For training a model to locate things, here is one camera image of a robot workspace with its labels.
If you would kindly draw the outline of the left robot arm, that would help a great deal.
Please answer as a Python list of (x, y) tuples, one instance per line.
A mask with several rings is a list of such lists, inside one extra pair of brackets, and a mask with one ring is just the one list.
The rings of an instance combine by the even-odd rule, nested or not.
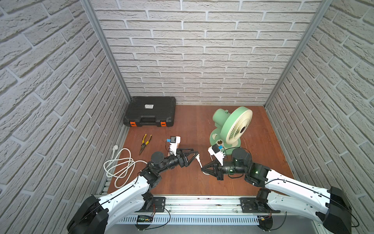
[(153, 199), (150, 190), (161, 181), (160, 174), (176, 166), (188, 167), (198, 155), (193, 149), (177, 149), (168, 157), (162, 152), (153, 153), (151, 161), (129, 184), (106, 196), (85, 199), (67, 225), (68, 233), (104, 234), (129, 214), (143, 207), (149, 209)]

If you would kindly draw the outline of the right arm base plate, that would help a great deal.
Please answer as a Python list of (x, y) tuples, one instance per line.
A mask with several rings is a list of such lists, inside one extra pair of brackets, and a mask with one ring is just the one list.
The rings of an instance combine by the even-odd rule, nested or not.
[(257, 201), (255, 197), (239, 198), (242, 213), (280, 213), (279, 210), (271, 209), (266, 203)]

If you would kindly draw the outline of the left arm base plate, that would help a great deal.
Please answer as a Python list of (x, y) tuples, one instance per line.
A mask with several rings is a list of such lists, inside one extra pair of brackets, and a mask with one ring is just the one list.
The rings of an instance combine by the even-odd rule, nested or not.
[(135, 213), (163, 213), (165, 210), (166, 197), (155, 196), (152, 200), (146, 201), (140, 210)]

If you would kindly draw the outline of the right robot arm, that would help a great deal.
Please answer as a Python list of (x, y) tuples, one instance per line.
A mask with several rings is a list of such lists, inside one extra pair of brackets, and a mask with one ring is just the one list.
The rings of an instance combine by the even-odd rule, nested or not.
[(284, 211), (321, 223), (334, 234), (352, 232), (352, 209), (347, 195), (340, 188), (320, 188), (292, 179), (254, 163), (252, 155), (241, 147), (232, 149), (232, 160), (225, 161), (221, 145), (209, 147), (215, 160), (201, 168), (202, 172), (223, 180), (225, 175), (242, 174), (244, 180), (258, 187), (255, 207), (260, 212)]

